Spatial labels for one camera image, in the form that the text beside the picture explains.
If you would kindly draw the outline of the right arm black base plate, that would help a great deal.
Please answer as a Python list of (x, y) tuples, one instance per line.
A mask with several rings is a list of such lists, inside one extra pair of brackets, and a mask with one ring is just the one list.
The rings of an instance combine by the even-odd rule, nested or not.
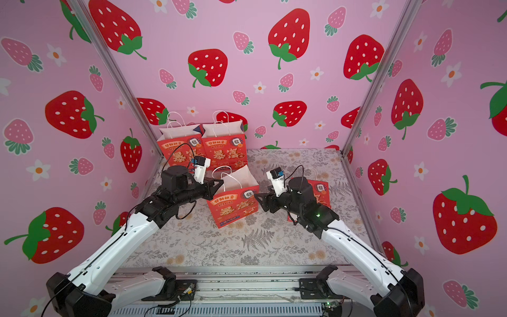
[(294, 288), (300, 293), (304, 300), (342, 300), (347, 299), (343, 295), (334, 293), (329, 286), (317, 278), (301, 278), (298, 280), (298, 286)]

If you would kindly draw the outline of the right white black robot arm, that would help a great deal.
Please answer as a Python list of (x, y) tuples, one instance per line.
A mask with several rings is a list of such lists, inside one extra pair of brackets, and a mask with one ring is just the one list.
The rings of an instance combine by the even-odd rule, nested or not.
[(328, 265), (317, 277), (328, 297), (342, 295), (371, 309), (376, 316), (418, 316), (425, 306), (423, 278), (414, 269), (404, 270), (376, 252), (340, 219), (335, 211), (317, 202), (313, 187), (303, 176), (285, 180), (280, 169), (267, 173), (271, 182), (266, 193), (255, 195), (265, 212), (286, 211), (323, 243), (338, 250), (363, 277)]

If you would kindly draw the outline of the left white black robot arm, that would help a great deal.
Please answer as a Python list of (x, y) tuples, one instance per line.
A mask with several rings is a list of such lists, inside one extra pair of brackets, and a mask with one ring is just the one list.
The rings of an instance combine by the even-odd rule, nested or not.
[(68, 274), (55, 273), (46, 283), (51, 306), (60, 316), (109, 316), (117, 309), (161, 293), (174, 280), (164, 267), (124, 282), (107, 283), (117, 269), (148, 238), (177, 216), (179, 208), (198, 199), (211, 201), (224, 184), (205, 177), (205, 167), (190, 174), (185, 166), (171, 166), (161, 173), (162, 184), (134, 207), (125, 225), (92, 256)]

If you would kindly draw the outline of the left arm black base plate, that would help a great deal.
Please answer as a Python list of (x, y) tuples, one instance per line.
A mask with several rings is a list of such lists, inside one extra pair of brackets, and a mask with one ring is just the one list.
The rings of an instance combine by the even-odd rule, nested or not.
[(159, 294), (145, 297), (142, 301), (190, 301), (195, 297), (194, 291), (197, 289), (197, 284), (196, 279), (171, 280), (165, 283)]

